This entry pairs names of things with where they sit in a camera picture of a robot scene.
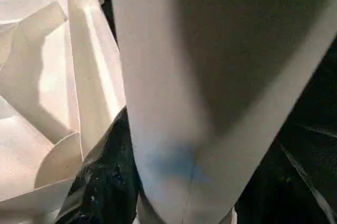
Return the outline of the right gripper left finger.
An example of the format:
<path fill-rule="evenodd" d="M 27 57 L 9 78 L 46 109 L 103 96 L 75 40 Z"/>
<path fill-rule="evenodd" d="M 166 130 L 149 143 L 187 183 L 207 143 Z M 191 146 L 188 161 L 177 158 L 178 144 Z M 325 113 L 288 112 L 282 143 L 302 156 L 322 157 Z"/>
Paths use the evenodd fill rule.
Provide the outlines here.
<path fill-rule="evenodd" d="M 85 158 L 56 222 L 133 223 L 139 190 L 124 107 Z"/>

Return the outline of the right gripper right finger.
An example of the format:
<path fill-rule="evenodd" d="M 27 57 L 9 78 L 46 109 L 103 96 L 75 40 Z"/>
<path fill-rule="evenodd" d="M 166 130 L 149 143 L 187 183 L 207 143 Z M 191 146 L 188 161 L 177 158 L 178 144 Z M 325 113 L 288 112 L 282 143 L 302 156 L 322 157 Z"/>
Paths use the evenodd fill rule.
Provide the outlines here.
<path fill-rule="evenodd" d="M 336 138 L 277 138 L 235 209 L 238 223 L 336 223 Z"/>

